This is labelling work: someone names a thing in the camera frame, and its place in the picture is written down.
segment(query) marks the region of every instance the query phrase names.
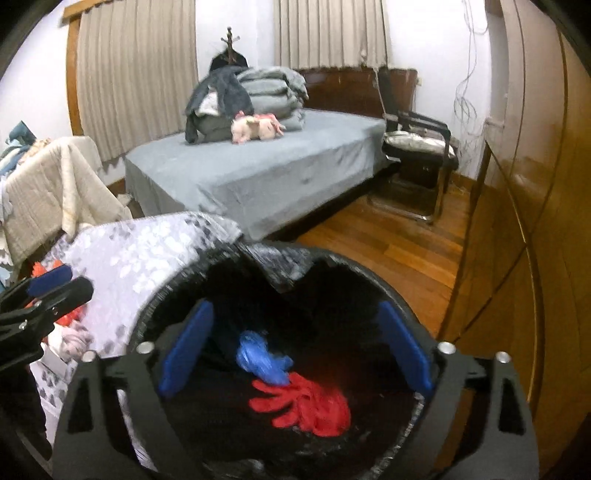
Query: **chair armrest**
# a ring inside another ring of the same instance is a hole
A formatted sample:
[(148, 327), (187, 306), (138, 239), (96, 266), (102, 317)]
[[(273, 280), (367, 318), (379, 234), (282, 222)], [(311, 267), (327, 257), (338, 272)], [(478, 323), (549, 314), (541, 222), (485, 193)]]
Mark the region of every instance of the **chair armrest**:
[(433, 125), (428, 122), (424, 122), (421, 120), (415, 120), (414, 118), (400, 118), (400, 123), (406, 125), (412, 125), (414, 127), (422, 127), (427, 128), (428, 130), (432, 130), (434, 132), (438, 132), (442, 134), (443, 139), (446, 141), (447, 146), (449, 146), (449, 142), (452, 139), (452, 133), (449, 131), (447, 125)]
[(390, 120), (391, 122), (398, 123), (398, 115), (393, 115), (391, 113), (385, 113), (384, 120)]
[(441, 122), (438, 122), (437, 125), (434, 125), (432, 123), (428, 123), (427, 121), (410, 118), (404, 115), (403, 112), (399, 113), (398, 121), (403, 125), (412, 125), (414, 127), (426, 128), (434, 132), (440, 133), (443, 136), (443, 139), (445, 140), (445, 148), (443, 149), (443, 158), (441, 166), (450, 167), (452, 170), (457, 170), (459, 166), (457, 160), (454, 161), (454, 159), (450, 159), (449, 157), (449, 144), (452, 140), (452, 133), (449, 131), (447, 125), (441, 124)]
[(430, 118), (428, 116), (421, 115), (420, 113), (417, 113), (417, 112), (400, 112), (400, 114), (404, 115), (404, 116), (408, 116), (410, 118), (423, 120), (423, 121), (429, 122), (431, 124), (439, 125), (440, 127), (447, 128), (447, 125), (445, 123), (440, 122), (439, 120), (435, 120), (434, 118)]

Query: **pile of clothes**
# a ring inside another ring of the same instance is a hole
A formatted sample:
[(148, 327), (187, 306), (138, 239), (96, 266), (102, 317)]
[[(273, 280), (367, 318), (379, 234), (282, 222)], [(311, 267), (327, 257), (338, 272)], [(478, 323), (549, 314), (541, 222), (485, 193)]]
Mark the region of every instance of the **pile of clothes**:
[(232, 138), (240, 115), (274, 115), (285, 131), (302, 130), (306, 80), (287, 67), (225, 66), (211, 72), (193, 91), (185, 109), (188, 143)]
[(90, 137), (38, 140), (20, 122), (6, 144), (0, 154), (0, 291), (60, 231), (71, 241), (85, 226), (131, 219), (97, 176), (102, 163)]

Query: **wooden cabinet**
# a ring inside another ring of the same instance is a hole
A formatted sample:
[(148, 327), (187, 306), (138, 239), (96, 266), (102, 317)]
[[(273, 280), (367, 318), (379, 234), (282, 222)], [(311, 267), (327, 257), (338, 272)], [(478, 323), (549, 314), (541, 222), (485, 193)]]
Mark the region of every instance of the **wooden cabinet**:
[(482, 172), (482, 190), (470, 221), (464, 259), (444, 328), (450, 340), (460, 337), (466, 326), (490, 301), (519, 256), (525, 250), (518, 216), (513, 208), (506, 178), (491, 159)]
[(531, 0), (515, 0), (515, 4), (522, 27), (525, 87), (510, 179), (525, 227), (531, 232), (550, 191), (563, 146), (566, 82), (557, 27)]
[(486, 135), (491, 159), (440, 337), (511, 354), (544, 473), (591, 411), (591, 77), (532, 2), (502, 6), (513, 39), (505, 126)]

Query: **chair cushion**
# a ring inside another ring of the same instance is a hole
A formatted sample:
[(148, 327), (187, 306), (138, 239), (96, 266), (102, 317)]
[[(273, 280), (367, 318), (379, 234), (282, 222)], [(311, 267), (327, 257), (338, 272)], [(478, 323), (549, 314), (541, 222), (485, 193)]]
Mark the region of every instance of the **chair cushion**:
[[(404, 151), (430, 153), (443, 156), (445, 141), (436, 138), (422, 137), (421, 135), (405, 131), (388, 132), (384, 135), (384, 141), (395, 148)], [(452, 147), (449, 147), (449, 158), (456, 158)]]

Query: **stuffed toy pig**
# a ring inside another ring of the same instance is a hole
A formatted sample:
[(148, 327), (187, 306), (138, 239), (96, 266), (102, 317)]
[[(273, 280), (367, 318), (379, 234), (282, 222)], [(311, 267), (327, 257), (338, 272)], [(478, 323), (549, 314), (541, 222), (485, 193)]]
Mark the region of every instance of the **stuffed toy pig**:
[(232, 143), (243, 144), (253, 138), (273, 140), (283, 135), (284, 129), (272, 113), (250, 116), (239, 112), (232, 122)]

